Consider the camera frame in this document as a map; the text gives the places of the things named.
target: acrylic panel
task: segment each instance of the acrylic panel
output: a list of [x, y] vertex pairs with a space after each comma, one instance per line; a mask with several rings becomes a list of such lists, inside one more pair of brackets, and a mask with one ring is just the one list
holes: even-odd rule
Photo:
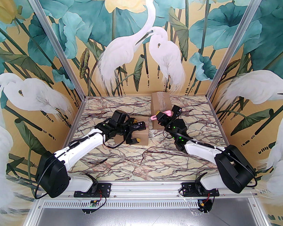
[[59, 150], [81, 103], [27, 0], [0, 0], [0, 225], [22, 225], [40, 156]]
[[230, 143], [258, 173], [272, 225], [283, 225], [283, 0], [262, 0], [259, 37], [231, 59], [211, 102]]
[[39, 1], [86, 95], [124, 96], [205, 94], [250, 0]]

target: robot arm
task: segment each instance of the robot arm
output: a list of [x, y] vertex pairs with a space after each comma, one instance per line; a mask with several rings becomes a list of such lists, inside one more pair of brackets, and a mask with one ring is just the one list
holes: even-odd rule
[[190, 155], [196, 155], [217, 165], [218, 172], [202, 174], [196, 181], [200, 182], [199, 189], [203, 191], [215, 188], [228, 188], [240, 193], [257, 175], [241, 152], [233, 145], [228, 147], [213, 146], [199, 142], [187, 134], [183, 119], [177, 119], [182, 109], [174, 105], [173, 115], [162, 112], [156, 114], [158, 123], [165, 127], [175, 140], [176, 148]]
[[59, 196], [65, 190], [94, 193], [97, 186], [95, 178], [90, 175], [76, 175], [67, 172], [89, 151], [104, 144], [105, 141], [116, 135], [122, 135], [123, 142], [127, 144], [137, 144], [139, 140], [138, 138], [132, 138], [132, 132], [145, 129], [145, 122], [137, 122], [126, 113], [116, 110], [111, 118], [97, 124], [94, 129], [82, 138], [73, 140], [69, 146], [54, 154], [47, 151], [42, 155], [36, 173], [37, 188], [39, 185], [42, 186], [52, 198]]

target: green leaf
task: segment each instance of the green leaf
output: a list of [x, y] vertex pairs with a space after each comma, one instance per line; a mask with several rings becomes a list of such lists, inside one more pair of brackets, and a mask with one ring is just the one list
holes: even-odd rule
[[240, 63], [241, 59], [237, 59], [232, 61], [231, 63], [228, 64], [228, 66], [226, 67], [223, 76], [225, 77], [231, 70], [235, 69], [237, 67], [237, 65]]
[[259, 111], [259, 112], [250, 114], [249, 116], [246, 116], [246, 118], [240, 121], [239, 124], [234, 128], [234, 130], [231, 133], [231, 136], [243, 129], [251, 127], [252, 125], [260, 122], [261, 120], [271, 117], [273, 113], [274, 113], [273, 109], [266, 109], [263, 111]]
[[43, 155], [47, 152], [44, 146], [41, 144], [38, 138], [34, 136], [30, 129], [27, 128], [24, 121], [20, 118], [15, 120], [15, 125], [20, 132], [25, 143], [29, 146], [29, 148], [37, 154]]
[[239, 104], [240, 104], [240, 109], [243, 110], [244, 106], [244, 97], [239, 96]]
[[242, 74], [242, 73], [246, 73], [247, 72], [247, 66], [248, 66], [248, 59], [249, 59], [249, 53], [246, 55], [242, 55], [241, 61], [240, 61], [240, 65], [239, 65], [239, 69], [237, 74]]
[[103, 50], [96, 46], [95, 43], [91, 40], [88, 40], [88, 43], [86, 43], [85, 45], [91, 51], [91, 53], [93, 53], [94, 57], [98, 60]]
[[119, 72], [127, 73], [127, 71], [124, 70], [122, 67], [117, 67], [117, 70], [118, 70]]
[[[9, 165], [10, 165], [12, 168], [15, 169], [20, 163], [23, 162], [24, 159], [25, 159], [24, 157], [21, 157], [21, 158], [19, 158], [19, 159], [17, 159], [17, 160], [14, 160], [14, 161], [10, 162]], [[8, 174], [10, 171], [11, 171], [10, 167], [7, 166], [7, 167], [6, 167], [6, 174]]]
[[133, 80], [134, 80], [134, 85], [136, 91], [138, 91], [139, 88], [139, 81], [141, 79], [141, 72], [142, 72], [142, 64], [144, 62], [144, 58], [140, 55], [138, 58], [138, 61], [136, 63], [136, 66], [134, 68], [134, 73], [133, 73]]
[[0, 48], [0, 57], [9, 64], [16, 64], [23, 69], [29, 70], [48, 84], [54, 84], [48, 75], [27, 55], [16, 55]]
[[189, 30], [182, 22], [178, 20], [172, 7], [169, 9], [169, 22], [176, 31], [179, 40], [180, 51], [183, 54], [184, 60], [187, 61], [189, 49]]
[[88, 61], [89, 61], [90, 53], [88, 48], [85, 48], [84, 52], [82, 53], [81, 59], [80, 59], [80, 79], [84, 78], [84, 75], [86, 73], [86, 70], [88, 69]]

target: black mounting bracket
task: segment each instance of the black mounting bracket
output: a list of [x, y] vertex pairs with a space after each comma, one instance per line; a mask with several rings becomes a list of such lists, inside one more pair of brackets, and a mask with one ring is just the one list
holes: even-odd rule
[[110, 191], [111, 191], [111, 183], [98, 183], [96, 191], [94, 193], [90, 192], [88, 190], [87, 192], [81, 192], [81, 191], [75, 191], [73, 197], [75, 198], [99, 198], [100, 193], [102, 192], [103, 195], [105, 195], [106, 198], [110, 197]]
[[181, 183], [181, 186], [182, 188], [179, 193], [183, 197], [208, 197], [208, 194], [210, 194], [210, 197], [219, 197], [219, 191], [217, 188], [212, 190], [202, 188], [202, 190], [199, 191], [198, 184], [195, 182]]

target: gray metal surface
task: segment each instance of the gray metal surface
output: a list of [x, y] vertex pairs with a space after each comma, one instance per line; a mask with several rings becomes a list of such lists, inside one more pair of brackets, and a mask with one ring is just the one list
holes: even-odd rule
[[258, 225], [247, 198], [216, 198], [209, 214], [192, 209], [98, 210], [43, 209], [38, 226], [253, 226]]
[[228, 63], [230, 62], [231, 58], [233, 57], [236, 49], [238, 48], [243, 35], [246, 31], [246, 29], [248, 28], [251, 20], [253, 19], [253, 16], [255, 14], [255, 12], [257, 11], [260, 3], [262, 0], [250, 0], [250, 3], [248, 4], [245, 13], [241, 19], [241, 22], [238, 25], [238, 28], [229, 44], [228, 49], [225, 52], [225, 55], [223, 56], [223, 59], [220, 63], [220, 66], [213, 78], [213, 81], [211, 82], [205, 96], [207, 99], [210, 99], [219, 80], [221, 79], [221, 76], [223, 75], [226, 66], [228, 65]]

